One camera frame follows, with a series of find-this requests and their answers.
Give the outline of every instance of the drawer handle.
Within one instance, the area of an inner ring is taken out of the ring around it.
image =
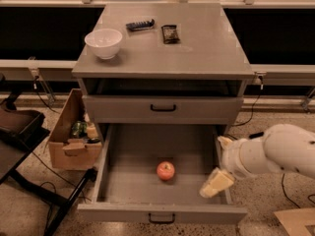
[[[176,105],[173,104],[172,108],[157,108],[151,104],[150,108],[154,112],[174,112],[176,110]]]
[[[154,221],[151,219],[151,214],[149,213],[149,223],[152,224],[172,224],[173,222],[175,222],[175,214],[173,213],[171,216],[171,220],[169,221]]]

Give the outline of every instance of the red apple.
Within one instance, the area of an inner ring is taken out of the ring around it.
[[[157,176],[159,179],[166,181],[171,179],[175,174],[175,167],[169,161],[163,161],[157,166]]]

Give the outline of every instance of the cardboard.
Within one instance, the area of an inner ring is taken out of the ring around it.
[[[280,210],[275,216],[289,236],[315,235],[315,208]]]
[[[101,143],[84,144],[83,140],[70,139],[72,125],[82,120],[84,113],[82,92],[80,89],[72,89],[48,140],[53,168],[87,170],[94,167],[101,151]]]

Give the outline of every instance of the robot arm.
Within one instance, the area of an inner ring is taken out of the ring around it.
[[[279,124],[256,139],[219,141],[221,166],[236,179],[287,171],[315,178],[315,134],[299,127]]]

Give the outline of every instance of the speckled floor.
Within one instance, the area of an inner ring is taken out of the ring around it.
[[[57,97],[54,109],[61,111],[65,96]],[[244,104],[239,113],[237,122],[243,122],[250,117],[250,100]],[[42,106],[35,97],[23,96],[18,99],[19,109],[31,108],[43,112],[46,116],[43,127],[52,130],[59,114]],[[274,124],[290,123],[315,132],[314,114],[306,114],[298,104],[266,105],[257,102],[252,120],[244,126],[233,127],[229,133],[237,138],[265,130]],[[45,148],[46,140],[34,151],[48,166],[50,156]],[[41,162],[31,154],[18,168],[27,179],[40,185],[43,182],[52,182],[57,193],[68,196],[73,188],[65,181],[56,177]],[[82,171],[65,171],[55,169],[61,176],[76,183],[83,175]],[[295,208],[288,201],[282,190],[282,175],[261,175],[255,179],[237,181],[230,188],[233,202],[241,207],[247,207],[248,215],[239,225],[211,225],[211,224],[170,224],[155,225],[144,223],[117,223],[117,222],[86,222],[77,211],[79,198],[66,215],[55,235],[115,235],[115,236],[148,236],[148,235],[207,235],[207,236],[283,236],[287,235],[283,226],[274,215],[276,210]],[[297,175],[286,174],[284,181],[287,194],[301,207],[314,207],[307,196],[315,193],[315,180]],[[90,197],[93,192],[93,183],[89,183],[85,190]],[[1,236],[37,236],[43,235],[49,206],[38,197],[22,190],[12,179],[8,179],[0,186],[0,235]]]

